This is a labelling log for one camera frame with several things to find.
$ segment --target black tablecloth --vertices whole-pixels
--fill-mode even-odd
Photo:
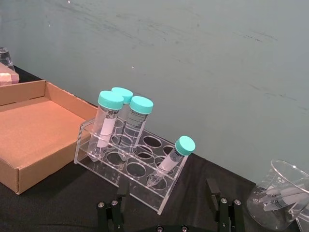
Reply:
[[[16,69],[21,80],[35,80]],[[206,200],[207,177],[217,180],[222,195],[229,200],[246,201],[254,183],[192,154],[161,216],[130,198],[125,214],[126,231],[132,232],[158,224],[187,224],[217,230]],[[68,164],[20,196],[0,184],[0,232],[94,232],[96,204],[110,201],[117,188],[82,166]],[[267,232],[244,208],[247,232]],[[285,230],[298,232],[296,223]]]

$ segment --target teal wall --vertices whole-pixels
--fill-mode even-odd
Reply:
[[[146,128],[252,181],[272,158],[309,168],[309,2],[0,0],[17,66],[96,103],[149,96]]]

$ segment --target test tube rack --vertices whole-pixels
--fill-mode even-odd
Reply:
[[[127,178],[130,195],[161,215],[188,157],[184,157],[173,170],[165,174],[157,185],[148,187],[148,176],[157,170],[158,165],[172,151],[174,144],[143,130],[138,145],[132,147],[130,152],[127,152],[128,159],[122,161],[118,153],[127,149],[124,150],[119,145],[121,135],[114,134],[108,141],[107,154],[93,162],[88,152],[90,137],[101,139],[92,132],[93,123],[94,119],[81,124],[74,163],[82,165],[116,187],[119,187],[122,178]]]

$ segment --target teal screw cap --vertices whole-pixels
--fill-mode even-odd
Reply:
[[[111,91],[101,91],[98,96],[98,103],[100,106],[110,110],[120,110],[124,105],[124,98]]]
[[[195,143],[190,137],[182,136],[176,141],[175,148],[181,155],[188,156],[195,150]]]
[[[130,103],[130,108],[137,113],[148,115],[153,110],[154,103],[148,98],[134,96]]]
[[[114,88],[112,88],[112,92],[121,95],[124,98],[124,104],[129,104],[131,102],[132,97],[133,97],[132,91],[130,91],[126,88],[114,87]]]

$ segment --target cardboard flap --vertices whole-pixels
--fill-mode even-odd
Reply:
[[[18,192],[18,169],[0,159],[0,182],[14,192]]]
[[[95,106],[90,105],[84,100],[77,98],[73,94],[62,90],[49,82],[46,82],[45,97],[85,120],[92,119],[97,112]]]
[[[0,87],[0,105],[22,102],[33,98],[43,97],[45,81],[35,81]]]

